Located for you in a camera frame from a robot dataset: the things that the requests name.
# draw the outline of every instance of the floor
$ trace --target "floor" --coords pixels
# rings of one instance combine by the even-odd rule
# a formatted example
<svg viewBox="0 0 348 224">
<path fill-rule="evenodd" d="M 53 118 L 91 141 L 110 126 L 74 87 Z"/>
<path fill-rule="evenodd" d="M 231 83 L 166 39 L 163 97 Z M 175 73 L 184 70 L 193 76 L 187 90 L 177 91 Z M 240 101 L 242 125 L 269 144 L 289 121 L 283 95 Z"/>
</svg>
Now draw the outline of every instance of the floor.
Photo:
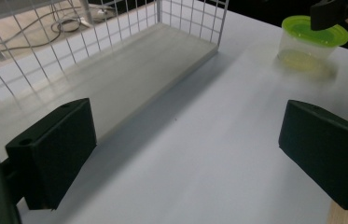
<svg viewBox="0 0 348 224">
<path fill-rule="evenodd" d="M 103 13 L 101 8 L 101 6 L 90 5 L 90 12 L 95 23 L 116 15 L 115 9 L 108 9 Z M 48 47 L 49 43 L 89 29 L 80 23 L 79 18 L 82 16 L 83 10 L 79 2 L 75 0 L 73 5 L 69 1 L 62 1 L 54 7 L 40 7 L 37 10 L 17 14 L 15 18 L 1 19 L 0 50 L 7 58 L 17 58 Z"/>
</svg>

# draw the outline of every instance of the wire mesh grid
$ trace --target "wire mesh grid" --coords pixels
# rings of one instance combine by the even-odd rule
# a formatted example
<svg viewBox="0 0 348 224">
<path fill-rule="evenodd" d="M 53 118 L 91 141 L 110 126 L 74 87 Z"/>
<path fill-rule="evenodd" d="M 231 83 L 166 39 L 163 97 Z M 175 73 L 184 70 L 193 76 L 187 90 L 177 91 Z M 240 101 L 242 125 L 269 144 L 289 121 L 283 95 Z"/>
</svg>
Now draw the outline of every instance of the wire mesh grid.
<svg viewBox="0 0 348 224">
<path fill-rule="evenodd" d="M 95 6 L 86 0 L 0 0 L 0 101 L 33 90 L 41 80 L 65 76 L 70 66 L 114 50 L 159 22 L 219 45 L 228 4 L 229 0 L 101 0 Z M 1 31 L 7 27 L 15 34 Z"/>
</svg>

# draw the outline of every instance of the clear plastic container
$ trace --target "clear plastic container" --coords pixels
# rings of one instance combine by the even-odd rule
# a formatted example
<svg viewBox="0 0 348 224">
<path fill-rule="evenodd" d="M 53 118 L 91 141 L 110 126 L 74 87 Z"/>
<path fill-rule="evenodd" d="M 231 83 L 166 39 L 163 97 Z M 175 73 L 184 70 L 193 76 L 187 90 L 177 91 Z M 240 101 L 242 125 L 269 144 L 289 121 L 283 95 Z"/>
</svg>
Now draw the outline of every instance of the clear plastic container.
<svg viewBox="0 0 348 224">
<path fill-rule="evenodd" d="M 292 16 L 282 22 L 283 34 L 278 59 L 298 70 L 313 70 L 333 50 L 348 41 L 348 32 L 339 25 L 326 30 L 311 30 L 308 16 Z"/>
</svg>

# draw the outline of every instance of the white shelf board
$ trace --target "white shelf board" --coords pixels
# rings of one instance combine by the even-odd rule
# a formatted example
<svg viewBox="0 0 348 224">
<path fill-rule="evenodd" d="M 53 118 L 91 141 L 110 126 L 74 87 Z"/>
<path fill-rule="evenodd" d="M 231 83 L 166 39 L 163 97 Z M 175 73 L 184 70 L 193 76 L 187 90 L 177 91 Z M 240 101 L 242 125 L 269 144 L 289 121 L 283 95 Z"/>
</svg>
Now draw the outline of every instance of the white shelf board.
<svg viewBox="0 0 348 224">
<path fill-rule="evenodd" d="M 59 105 L 90 98 L 100 142 L 123 121 L 217 52 L 217 45 L 158 23 L 64 70 L 16 99 L 0 102 L 5 145 Z"/>
</svg>

